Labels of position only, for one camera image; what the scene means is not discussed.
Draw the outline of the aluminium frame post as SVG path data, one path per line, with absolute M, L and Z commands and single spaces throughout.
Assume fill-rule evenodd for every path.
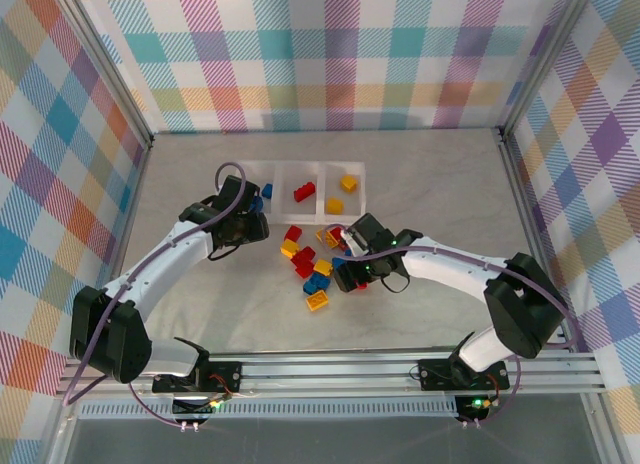
M 82 48 L 94 64 L 99 76 L 104 79 L 110 94 L 121 108 L 128 124 L 134 130 L 136 136 L 142 140 L 145 148 L 147 150 L 152 149 L 154 143 L 153 131 L 144 119 L 81 0 L 56 0 L 56 2 L 60 6 L 62 13 L 70 21 L 70 26 L 79 39 Z
M 535 35 L 524 66 L 502 111 L 497 130 L 503 142 L 514 134 L 544 79 L 555 64 L 590 0 L 554 0 Z

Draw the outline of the wide aluminium mounting rail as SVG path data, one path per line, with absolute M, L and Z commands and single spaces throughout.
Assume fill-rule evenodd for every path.
M 507 390 L 423 391 L 418 361 L 446 359 L 444 353 L 426 352 L 302 352 L 221 354 L 212 361 L 242 363 L 237 398 L 346 398 L 427 395 L 498 396 L 519 394 L 602 393 L 604 380 L 595 358 L 589 353 L 544 351 L 533 360 L 503 361 L 509 377 Z M 153 376 L 137 378 L 130 386 L 108 378 L 100 380 L 87 368 L 77 382 L 72 380 L 79 364 L 70 361 L 56 390 L 57 397 L 81 391 L 88 395 L 126 395 L 131 389 L 144 397 L 161 396 L 199 400 L 218 394 L 152 392 Z

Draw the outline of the clear three-compartment container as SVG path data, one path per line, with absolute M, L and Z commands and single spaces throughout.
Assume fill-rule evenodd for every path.
M 366 212 L 366 167 L 362 162 L 244 160 L 239 165 L 248 181 L 260 188 L 267 183 L 273 185 L 272 199 L 263 199 L 263 212 L 271 224 L 347 225 Z M 340 187 L 344 175 L 353 175 L 359 181 L 352 194 Z M 295 202 L 294 190 L 309 181 L 316 185 L 315 194 Z M 344 202 L 341 215 L 326 213 L 326 201 L 330 197 Z

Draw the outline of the black controller board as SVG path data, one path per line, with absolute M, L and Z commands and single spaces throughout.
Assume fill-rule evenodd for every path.
M 178 419 L 184 416 L 194 416 L 203 419 L 214 414 L 227 401 L 226 397 L 205 398 L 199 400 L 174 399 L 171 404 L 171 413 Z
M 475 424 L 478 425 L 482 420 L 488 418 L 492 410 L 500 405 L 498 397 L 481 396 L 456 396 L 455 405 L 457 416 L 456 420 L 464 426 Z

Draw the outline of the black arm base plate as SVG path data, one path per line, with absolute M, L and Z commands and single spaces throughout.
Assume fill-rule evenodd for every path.
M 423 391 L 507 390 L 510 382 L 506 365 L 499 361 L 482 372 L 448 359 L 418 361 L 418 377 Z
M 239 361 L 203 361 L 187 376 L 160 374 L 154 378 L 152 392 L 224 394 L 240 390 L 242 363 Z

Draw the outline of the aluminium frame leg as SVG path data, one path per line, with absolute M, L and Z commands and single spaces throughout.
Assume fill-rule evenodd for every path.
M 624 464 L 606 398 L 602 394 L 583 393 L 581 400 L 601 464 Z
M 57 405 L 52 424 L 45 464 L 65 464 L 75 433 L 80 412 L 80 402 L 69 406 Z

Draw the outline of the aluminium table edge rail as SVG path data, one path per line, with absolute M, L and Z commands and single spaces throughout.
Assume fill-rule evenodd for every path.
M 552 271 L 549 267 L 548 259 L 544 253 L 542 246 L 542 239 L 536 227 L 533 212 L 529 206 L 527 199 L 525 186 L 520 178 L 517 163 L 512 153 L 512 146 L 509 138 L 506 136 L 502 127 L 496 127 L 495 138 L 499 155 L 501 157 L 509 185 L 511 187 L 514 199 L 516 201 L 516 208 L 521 220 L 521 224 L 524 230 L 525 238 L 529 248 L 529 254 L 533 256 L 545 271 L 549 279 L 554 283 Z M 567 349 L 570 352 L 585 352 L 585 342 L 581 335 L 579 326 L 575 320 L 564 320 L 561 324 L 562 332 L 561 337 L 563 342 L 559 343 L 560 349 Z
M 109 282 L 113 280 L 117 280 L 123 273 L 124 260 L 126 257 L 127 248 L 130 241 L 132 228 L 135 222 L 135 216 L 136 216 L 138 204 L 140 201 L 140 195 L 142 192 L 142 187 L 143 187 L 143 183 L 144 183 L 144 179 L 145 179 L 145 175 L 146 175 L 146 171 L 148 168 L 153 147 L 154 147 L 154 141 L 151 141 L 146 145 L 141 155 L 139 168 L 136 171 L 135 180 L 131 185 L 130 198 L 127 204 L 126 213 L 122 221 L 122 224 L 119 227 L 119 230 L 121 231 L 121 233 L 116 243 L 111 267 L 109 268 L 109 273 L 105 274 L 102 277 L 102 279 L 99 281 L 100 290 L 103 290 Z

